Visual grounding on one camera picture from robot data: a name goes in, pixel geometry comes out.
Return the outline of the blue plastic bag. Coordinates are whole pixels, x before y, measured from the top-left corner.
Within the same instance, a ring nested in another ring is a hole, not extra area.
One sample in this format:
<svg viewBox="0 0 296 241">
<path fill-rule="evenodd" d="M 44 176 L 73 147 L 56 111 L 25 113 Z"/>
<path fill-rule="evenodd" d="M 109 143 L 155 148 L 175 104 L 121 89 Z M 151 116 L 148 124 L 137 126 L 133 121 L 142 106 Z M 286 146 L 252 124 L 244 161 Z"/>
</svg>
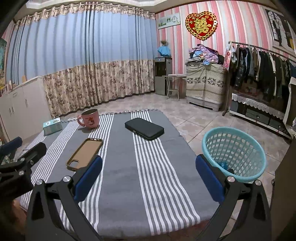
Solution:
<svg viewBox="0 0 296 241">
<path fill-rule="evenodd" d="M 228 163 L 227 162 L 220 162 L 218 163 L 223 169 L 228 170 Z"/>
</svg>

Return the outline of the light blue tissue box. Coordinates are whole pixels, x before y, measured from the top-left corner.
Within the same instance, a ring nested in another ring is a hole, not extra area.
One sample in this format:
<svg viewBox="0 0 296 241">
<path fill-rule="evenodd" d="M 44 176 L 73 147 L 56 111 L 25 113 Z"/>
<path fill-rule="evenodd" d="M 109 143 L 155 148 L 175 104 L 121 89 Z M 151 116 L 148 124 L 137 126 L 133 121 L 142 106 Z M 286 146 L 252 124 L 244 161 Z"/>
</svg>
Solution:
<svg viewBox="0 0 296 241">
<path fill-rule="evenodd" d="M 60 118 L 55 118 L 43 123 L 44 135 L 48 136 L 63 129 Z"/>
</svg>

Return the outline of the white low cabinet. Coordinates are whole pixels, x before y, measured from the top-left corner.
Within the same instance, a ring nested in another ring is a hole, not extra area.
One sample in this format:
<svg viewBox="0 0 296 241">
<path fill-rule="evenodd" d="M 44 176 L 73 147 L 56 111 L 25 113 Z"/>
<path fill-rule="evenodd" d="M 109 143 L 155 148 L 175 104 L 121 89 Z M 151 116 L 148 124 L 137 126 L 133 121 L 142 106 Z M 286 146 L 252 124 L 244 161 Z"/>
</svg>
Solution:
<svg viewBox="0 0 296 241">
<path fill-rule="evenodd" d="M 43 123 L 51 119 L 41 76 L 18 85 L 1 97 L 1 124 L 8 140 L 16 137 L 24 140 L 39 134 Z"/>
</svg>

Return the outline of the pink metal mug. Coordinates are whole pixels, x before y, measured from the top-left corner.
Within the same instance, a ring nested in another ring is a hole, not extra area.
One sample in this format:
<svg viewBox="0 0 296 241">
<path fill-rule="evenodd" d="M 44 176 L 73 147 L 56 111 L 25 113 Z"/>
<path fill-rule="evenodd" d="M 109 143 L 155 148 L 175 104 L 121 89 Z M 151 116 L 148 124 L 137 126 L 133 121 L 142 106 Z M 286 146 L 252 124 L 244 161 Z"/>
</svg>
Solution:
<svg viewBox="0 0 296 241">
<path fill-rule="evenodd" d="M 82 127 L 97 128 L 99 126 L 99 113 L 97 109 L 90 109 L 81 113 L 77 122 Z"/>
</svg>

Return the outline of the turquoise plastic basket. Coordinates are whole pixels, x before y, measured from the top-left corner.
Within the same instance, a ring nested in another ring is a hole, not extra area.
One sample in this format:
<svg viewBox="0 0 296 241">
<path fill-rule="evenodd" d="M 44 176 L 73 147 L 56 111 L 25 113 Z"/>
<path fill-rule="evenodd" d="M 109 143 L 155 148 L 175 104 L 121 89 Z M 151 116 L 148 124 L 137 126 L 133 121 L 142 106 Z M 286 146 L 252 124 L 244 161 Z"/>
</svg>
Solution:
<svg viewBox="0 0 296 241">
<path fill-rule="evenodd" d="M 220 126 L 206 132 L 202 139 L 202 151 L 211 166 L 225 176 L 233 176 L 238 182 L 249 183 L 265 171 L 266 156 L 259 142 L 247 133 L 228 126 Z M 228 170 L 218 163 L 227 162 Z"/>
</svg>

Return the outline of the grey striped table cloth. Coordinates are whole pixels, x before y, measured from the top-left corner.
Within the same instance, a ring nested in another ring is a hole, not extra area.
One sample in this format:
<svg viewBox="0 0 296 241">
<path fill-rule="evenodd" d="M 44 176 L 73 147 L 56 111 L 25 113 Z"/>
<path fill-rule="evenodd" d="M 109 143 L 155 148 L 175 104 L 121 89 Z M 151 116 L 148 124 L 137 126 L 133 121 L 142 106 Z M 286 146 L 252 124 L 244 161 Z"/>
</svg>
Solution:
<svg viewBox="0 0 296 241">
<path fill-rule="evenodd" d="M 165 133 L 148 141 L 125 128 L 134 118 L 162 126 Z M 208 221 L 218 207 L 196 171 L 196 154 L 159 110 L 108 113 L 94 130 L 75 119 L 45 136 L 46 155 L 33 167 L 32 180 L 57 182 L 73 175 L 66 162 L 87 138 L 103 139 L 100 175 L 79 203 L 103 237 L 149 237 L 183 230 Z"/>
</svg>

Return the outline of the black zip case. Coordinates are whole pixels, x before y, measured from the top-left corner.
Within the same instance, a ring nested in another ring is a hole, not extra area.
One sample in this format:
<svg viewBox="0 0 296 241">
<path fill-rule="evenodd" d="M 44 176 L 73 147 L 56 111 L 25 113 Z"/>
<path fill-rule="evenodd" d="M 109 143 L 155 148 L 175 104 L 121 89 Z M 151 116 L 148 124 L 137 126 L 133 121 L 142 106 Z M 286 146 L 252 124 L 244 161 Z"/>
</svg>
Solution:
<svg viewBox="0 0 296 241">
<path fill-rule="evenodd" d="M 165 133 L 162 126 L 142 118 L 134 118 L 125 122 L 125 128 L 148 141 L 155 140 Z"/>
</svg>

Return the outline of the blue floral curtain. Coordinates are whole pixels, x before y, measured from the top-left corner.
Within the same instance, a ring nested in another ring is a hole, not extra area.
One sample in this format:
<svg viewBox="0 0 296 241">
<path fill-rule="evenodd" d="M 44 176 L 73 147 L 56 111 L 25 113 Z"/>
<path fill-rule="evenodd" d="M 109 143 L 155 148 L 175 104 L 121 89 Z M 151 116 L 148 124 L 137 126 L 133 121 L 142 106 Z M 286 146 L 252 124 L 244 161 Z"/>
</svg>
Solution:
<svg viewBox="0 0 296 241">
<path fill-rule="evenodd" d="M 118 98 L 154 91 L 156 16 L 97 1 L 54 6 L 18 20 L 6 80 L 43 78 L 58 117 Z"/>
</svg>

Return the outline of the cloth covered cabinet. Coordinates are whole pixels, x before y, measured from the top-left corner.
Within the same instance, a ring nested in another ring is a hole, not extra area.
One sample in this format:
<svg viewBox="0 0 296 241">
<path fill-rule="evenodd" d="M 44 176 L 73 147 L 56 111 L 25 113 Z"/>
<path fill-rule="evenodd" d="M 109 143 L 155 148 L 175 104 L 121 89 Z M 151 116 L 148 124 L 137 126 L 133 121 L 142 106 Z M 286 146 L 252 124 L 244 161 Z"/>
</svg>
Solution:
<svg viewBox="0 0 296 241">
<path fill-rule="evenodd" d="M 186 65 L 187 102 L 219 111 L 225 99 L 226 77 L 226 70 L 220 64 L 188 63 Z"/>
</svg>

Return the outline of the clothes rack with garments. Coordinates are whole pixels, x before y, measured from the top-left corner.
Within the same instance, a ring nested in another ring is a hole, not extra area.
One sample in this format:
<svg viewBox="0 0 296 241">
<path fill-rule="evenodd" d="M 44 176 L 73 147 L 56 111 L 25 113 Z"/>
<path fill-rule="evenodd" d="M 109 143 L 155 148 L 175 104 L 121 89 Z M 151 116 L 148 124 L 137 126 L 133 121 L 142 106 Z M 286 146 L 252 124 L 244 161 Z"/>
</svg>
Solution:
<svg viewBox="0 0 296 241">
<path fill-rule="evenodd" d="M 295 57 L 256 45 L 228 42 L 226 107 L 231 101 L 251 106 L 283 119 L 289 107 L 288 84 L 295 73 Z"/>
</svg>

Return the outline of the blue covered water bottle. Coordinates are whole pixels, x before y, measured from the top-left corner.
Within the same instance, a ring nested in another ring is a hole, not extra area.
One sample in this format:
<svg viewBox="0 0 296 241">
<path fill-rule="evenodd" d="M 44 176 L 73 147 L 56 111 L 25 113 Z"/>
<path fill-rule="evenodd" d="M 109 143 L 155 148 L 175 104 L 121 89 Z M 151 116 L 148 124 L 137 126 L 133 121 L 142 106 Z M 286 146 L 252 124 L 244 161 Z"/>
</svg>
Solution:
<svg viewBox="0 0 296 241">
<path fill-rule="evenodd" d="M 171 50 L 167 40 L 161 40 L 161 45 L 158 47 L 158 53 L 162 57 L 171 57 Z"/>
</svg>

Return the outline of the pile of clothes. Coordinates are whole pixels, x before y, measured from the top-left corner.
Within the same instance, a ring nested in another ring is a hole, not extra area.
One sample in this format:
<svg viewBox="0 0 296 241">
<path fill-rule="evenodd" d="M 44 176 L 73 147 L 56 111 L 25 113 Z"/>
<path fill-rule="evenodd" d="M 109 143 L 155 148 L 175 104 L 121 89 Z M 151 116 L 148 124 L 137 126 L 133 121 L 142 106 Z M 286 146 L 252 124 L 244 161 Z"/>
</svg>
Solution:
<svg viewBox="0 0 296 241">
<path fill-rule="evenodd" d="M 218 51 L 202 44 L 198 44 L 196 47 L 189 49 L 189 58 L 185 61 L 185 65 L 189 65 L 191 63 L 222 65 L 224 60 L 224 56 L 220 55 Z"/>
</svg>

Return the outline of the framed wall picture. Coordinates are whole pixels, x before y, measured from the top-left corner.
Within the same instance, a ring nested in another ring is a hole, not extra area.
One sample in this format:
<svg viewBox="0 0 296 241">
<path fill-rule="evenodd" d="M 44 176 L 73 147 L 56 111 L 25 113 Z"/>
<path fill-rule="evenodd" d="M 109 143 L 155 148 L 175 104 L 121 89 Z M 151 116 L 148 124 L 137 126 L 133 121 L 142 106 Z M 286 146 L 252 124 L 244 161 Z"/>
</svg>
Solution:
<svg viewBox="0 0 296 241">
<path fill-rule="evenodd" d="M 284 51 L 295 53 L 295 33 L 283 14 L 270 8 L 265 8 L 265 14 L 271 30 L 273 45 Z"/>
</svg>

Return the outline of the landscape wall poster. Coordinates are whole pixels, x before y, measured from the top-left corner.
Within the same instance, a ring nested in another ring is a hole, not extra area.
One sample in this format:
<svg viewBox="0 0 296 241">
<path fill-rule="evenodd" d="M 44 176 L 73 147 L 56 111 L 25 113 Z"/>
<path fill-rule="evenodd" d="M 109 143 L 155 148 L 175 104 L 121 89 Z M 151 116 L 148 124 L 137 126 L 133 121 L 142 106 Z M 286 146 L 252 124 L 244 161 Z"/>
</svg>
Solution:
<svg viewBox="0 0 296 241">
<path fill-rule="evenodd" d="M 168 28 L 168 27 L 176 26 L 180 24 L 181 24 L 180 13 L 175 13 L 172 15 L 160 17 L 157 23 L 158 29 L 164 29 L 164 28 Z"/>
</svg>

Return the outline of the red heart wall ornament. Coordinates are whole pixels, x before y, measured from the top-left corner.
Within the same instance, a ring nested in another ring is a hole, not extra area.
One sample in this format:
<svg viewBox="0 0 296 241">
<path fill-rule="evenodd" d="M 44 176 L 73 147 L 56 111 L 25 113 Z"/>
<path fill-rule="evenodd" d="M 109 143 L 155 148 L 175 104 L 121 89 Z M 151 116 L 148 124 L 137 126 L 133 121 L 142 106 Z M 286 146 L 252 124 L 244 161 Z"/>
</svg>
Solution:
<svg viewBox="0 0 296 241">
<path fill-rule="evenodd" d="M 209 12 L 191 13 L 185 19 L 186 29 L 201 41 L 209 39 L 218 27 L 217 17 Z"/>
</svg>

